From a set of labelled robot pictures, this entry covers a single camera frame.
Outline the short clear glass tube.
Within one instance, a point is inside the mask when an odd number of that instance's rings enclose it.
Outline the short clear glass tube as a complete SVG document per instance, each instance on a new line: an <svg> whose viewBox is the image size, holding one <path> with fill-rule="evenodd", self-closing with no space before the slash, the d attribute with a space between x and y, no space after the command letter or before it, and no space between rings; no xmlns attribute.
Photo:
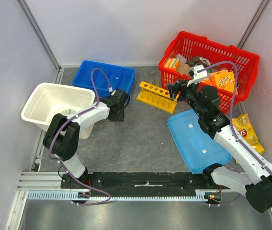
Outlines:
<svg viewBox="0 0 272 230"><path fill-rule="evenodd" d="M156 81L155 81L155 91L160 91L160 88L159 88L159 84L160 84L160 77L156 77Z"/></svg>

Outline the clear bag of swabs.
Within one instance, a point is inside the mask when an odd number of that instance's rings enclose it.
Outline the clear bag of swabs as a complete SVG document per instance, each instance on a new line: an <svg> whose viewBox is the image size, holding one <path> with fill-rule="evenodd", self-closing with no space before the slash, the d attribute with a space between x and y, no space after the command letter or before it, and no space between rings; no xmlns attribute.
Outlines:
<svg viewBox="0 0 272 230"><path fill-rule="evenodd" d="M61 114L64 115L64 116L73 115L75 113L76 113L76 111L74 109L66 109L66 110L61 112Z"/></svg>

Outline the yellow Lays chips bag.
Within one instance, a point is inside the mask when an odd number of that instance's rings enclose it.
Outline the yellow Lays chips bag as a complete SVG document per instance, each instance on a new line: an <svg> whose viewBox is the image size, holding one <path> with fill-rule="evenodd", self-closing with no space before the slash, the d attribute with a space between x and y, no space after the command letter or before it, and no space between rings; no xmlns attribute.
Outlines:
<svg viewBox="0 0 272 230"><path fill-rule="evenodd" d="M261 155L266 149L260 144L248 114L232 118L232 123L239 134Z"/></svg>

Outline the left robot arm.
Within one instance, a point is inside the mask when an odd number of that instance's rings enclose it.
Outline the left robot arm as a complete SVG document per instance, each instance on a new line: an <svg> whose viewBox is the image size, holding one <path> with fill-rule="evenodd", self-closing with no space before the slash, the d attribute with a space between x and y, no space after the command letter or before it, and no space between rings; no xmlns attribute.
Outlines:
<svg viewBox="0 0 272 230"><path fill-rule="evenodd" d="M124 109L129 101L128 93L116 90L78 113L69 116L58 113L53 116L43 146L72 174L71 182L77 188L84 188L88 184L88 170L76 154L80 133L101 120L123 122Z"/></svg>

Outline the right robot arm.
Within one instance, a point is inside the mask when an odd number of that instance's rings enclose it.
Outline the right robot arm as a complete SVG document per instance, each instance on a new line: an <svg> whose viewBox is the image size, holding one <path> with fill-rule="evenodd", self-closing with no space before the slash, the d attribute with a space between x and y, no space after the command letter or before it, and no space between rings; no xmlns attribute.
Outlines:
<svg viewBox="0 0 272 230"><path fill-rule="evenodd" d="M168 84L171 99L186 101L198 115L201 130L224 147L244 169L245 174L233 172L219 163L204 169L202 183L206 188L223 185L245 196L249 204L263 213L272 208L272 164L265 160L239 135L232 121L219 107L220 97L213 86L198 87L179 80Z"/></svg>

